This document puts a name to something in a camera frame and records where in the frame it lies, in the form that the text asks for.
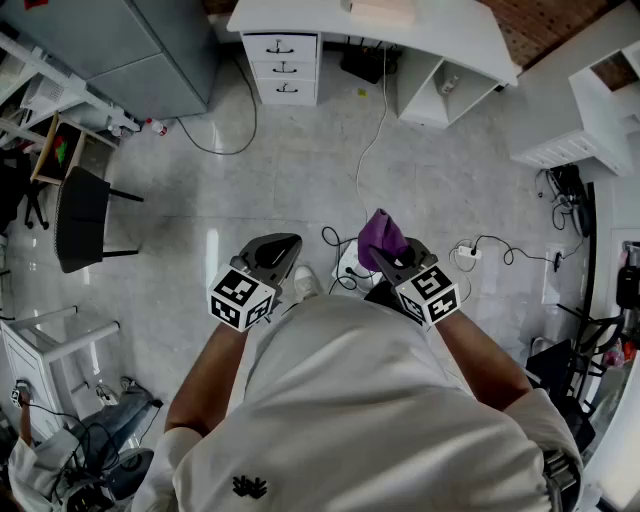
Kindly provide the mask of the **white shelf unit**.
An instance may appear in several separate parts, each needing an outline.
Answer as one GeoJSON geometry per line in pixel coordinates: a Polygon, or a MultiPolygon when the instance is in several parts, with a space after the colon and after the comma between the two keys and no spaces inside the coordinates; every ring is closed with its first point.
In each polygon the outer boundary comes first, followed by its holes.
{"type": "Polygon", "coordinates": [[[606,55],[569,42],[520,75],[508,94],[513,160],[536,169],[591,160],[616,176],[635,172],[614,94],[592,70],[606,55]]]}

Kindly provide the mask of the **person's left forearm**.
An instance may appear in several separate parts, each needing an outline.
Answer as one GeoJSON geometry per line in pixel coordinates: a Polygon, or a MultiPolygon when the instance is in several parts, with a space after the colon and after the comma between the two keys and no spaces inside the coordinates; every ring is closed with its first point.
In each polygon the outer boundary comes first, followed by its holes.
{"type": "Polygon", "coordinates": [[[165,432],[187,428],[206,437],[224,419],[247,338],[216,327],[170,404],[165,432]]]}

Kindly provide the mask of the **person's white shoe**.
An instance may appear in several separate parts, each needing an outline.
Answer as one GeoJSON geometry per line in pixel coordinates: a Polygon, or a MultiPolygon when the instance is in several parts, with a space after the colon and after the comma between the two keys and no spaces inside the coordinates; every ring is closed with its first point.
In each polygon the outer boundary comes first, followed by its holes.
{"type": "Polygon", "coordinates": [[[300,265],[295,269],[294,291],[297,302],[302,302],[323,294],[322,287],[314,271],[305,265],[300,265]]]}

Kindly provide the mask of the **grey board panel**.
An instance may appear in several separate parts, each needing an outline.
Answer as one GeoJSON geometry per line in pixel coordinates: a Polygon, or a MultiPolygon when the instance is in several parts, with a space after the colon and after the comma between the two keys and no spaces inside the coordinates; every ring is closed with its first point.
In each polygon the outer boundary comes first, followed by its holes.
{"type": "Polygon", "coordinates": [[[0,0],[0,21],[136,119],[207,110],[218,56],[203,0],[0,0]]]}

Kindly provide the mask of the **black office chair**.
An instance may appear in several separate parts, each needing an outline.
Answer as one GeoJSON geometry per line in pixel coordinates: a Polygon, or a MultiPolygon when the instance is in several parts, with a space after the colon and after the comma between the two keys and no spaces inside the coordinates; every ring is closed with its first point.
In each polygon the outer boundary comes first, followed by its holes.
{"type": "Polygon", "coordinates": [[[34,210],[42,228],[47,230],[49,223],[43,219],[38,195],[47,186],[47,182],[32,182],[29,156],[19,149],[0,149],[0,234],[4,235],[8,225],[17,218],[18,206],[27,198],[25,225],[33,228],[30,220],[34,210]]]}

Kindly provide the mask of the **black bag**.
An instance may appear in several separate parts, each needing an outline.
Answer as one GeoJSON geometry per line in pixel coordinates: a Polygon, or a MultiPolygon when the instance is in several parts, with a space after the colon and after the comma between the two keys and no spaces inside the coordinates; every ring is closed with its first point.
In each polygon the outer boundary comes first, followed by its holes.
{"type": "Polygon", "coordinates": [[[616,303],[621,309],[640,308],[640,242],[623,243],[622,266],[617,275],[616,303]]]}

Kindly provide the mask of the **white floor box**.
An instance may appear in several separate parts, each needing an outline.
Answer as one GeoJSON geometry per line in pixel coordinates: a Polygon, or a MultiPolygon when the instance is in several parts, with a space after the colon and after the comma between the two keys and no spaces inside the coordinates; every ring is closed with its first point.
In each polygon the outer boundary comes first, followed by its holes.
{"type": "Polygon", "coordinates": [[[332,271],[332,291],[369,293],[380,281],[382,274],[367,270],[358,258],[357,240],[342,244],[332,271]]]}

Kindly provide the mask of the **white side table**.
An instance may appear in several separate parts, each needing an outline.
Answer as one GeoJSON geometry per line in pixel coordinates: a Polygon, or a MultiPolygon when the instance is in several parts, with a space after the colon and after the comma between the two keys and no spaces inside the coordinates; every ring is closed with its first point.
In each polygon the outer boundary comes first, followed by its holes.
{"type": "Polygon", "coordinates": [[[42,330],[49,323],[60,325],[77,314],[78,308],[72,306],[23,320],[0,321],[12,377],[28,385],[32,427],[44,439],[70,425],[73,418],[84,417],[88,407],[98,403],[91,394],[90,383],[74,364],[79,351],[93,348],[98,341],[120,330],[119,323],[110,320],[63,341],[42,330]]]}

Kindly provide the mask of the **white drawer unit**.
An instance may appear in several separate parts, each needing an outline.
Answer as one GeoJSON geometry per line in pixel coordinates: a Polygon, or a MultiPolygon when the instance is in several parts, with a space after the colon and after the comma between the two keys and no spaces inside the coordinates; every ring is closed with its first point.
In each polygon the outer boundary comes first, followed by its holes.
{"type": "Polygon", "coordinates": [[[248,32],[241,38],[263,104],[317,104],[319,33],[248,32]]]}

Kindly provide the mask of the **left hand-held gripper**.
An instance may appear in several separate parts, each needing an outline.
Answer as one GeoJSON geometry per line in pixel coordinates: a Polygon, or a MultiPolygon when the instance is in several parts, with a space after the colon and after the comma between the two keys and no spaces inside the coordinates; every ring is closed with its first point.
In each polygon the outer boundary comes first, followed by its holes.
{"type": "Polygon", "coordinates": [[[224,263],[218,250],[206,251],[208,312],[238,332],[246,332],[261,320],[270,321],[280,305],[283,283],[302,249],[294,233],[256,237],[240,255],[224,263]]]}

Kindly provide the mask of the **wood framed picture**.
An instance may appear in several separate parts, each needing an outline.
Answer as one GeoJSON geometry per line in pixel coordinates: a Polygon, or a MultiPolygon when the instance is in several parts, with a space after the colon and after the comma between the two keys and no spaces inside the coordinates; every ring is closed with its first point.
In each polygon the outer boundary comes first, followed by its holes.
{"type": "Polygon", "coordinates": [[[61,185],[80,160],[86,132],[77,124],[54,113],[45,143],[40,151],[31,182],[61,185]]]}

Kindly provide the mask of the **black folding chair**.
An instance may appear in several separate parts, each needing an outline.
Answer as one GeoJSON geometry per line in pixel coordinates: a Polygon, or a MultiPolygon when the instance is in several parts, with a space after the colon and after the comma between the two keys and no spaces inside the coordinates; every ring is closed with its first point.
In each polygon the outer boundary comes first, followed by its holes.
{"type": "Polygon", "coordinates": [[[603,378],[607,367],[596,361],[618,341],[625,324],[625,314],[594,319],[583,310],[559,308],[596,330],[586,340],[565,339],[539,353],[531,353],[525,369],[533,385],[544,389],[560,411],[569,430],[583,452],[593,442],[596,432],[591,417],[594,401],[587,398],[587,380],[603,378]]]}

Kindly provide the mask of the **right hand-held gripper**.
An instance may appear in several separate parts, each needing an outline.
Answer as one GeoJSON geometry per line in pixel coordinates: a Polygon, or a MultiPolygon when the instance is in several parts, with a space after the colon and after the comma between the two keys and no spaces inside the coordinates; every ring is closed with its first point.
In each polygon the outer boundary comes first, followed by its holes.
{"type": "Polygon", "coordinates": [[[438,257],[418,239],[407,237],[411,265],[431,265],[403,283],[398,281],[394,257],[385,250],[369,247],[378,271],[395,287],[403,309],[421,323],[433,326],[460,308],[459,286],[442,269],[438,257]]]}

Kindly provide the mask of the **purple cloth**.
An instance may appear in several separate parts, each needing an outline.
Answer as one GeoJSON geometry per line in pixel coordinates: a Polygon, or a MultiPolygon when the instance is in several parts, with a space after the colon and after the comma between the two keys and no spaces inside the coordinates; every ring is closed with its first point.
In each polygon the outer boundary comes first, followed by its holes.
{"type": "Polygon", "coordinates": [[[366,270],[378,272],[379,266],[370,254],[371,247],[398,258],[408,246],[407,239],[392,217],[378,208],[358,235],[358,260],[366,270]]]}

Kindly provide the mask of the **peach folder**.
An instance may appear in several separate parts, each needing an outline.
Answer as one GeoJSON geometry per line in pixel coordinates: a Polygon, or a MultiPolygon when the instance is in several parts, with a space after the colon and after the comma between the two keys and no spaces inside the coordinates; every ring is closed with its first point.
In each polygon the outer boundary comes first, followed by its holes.
{"type": "Polygon", "coordinates": [[[367,23],[411,26],[416,19],[414,0],[341,0],[341,5],[352,18],[367,23]]]}

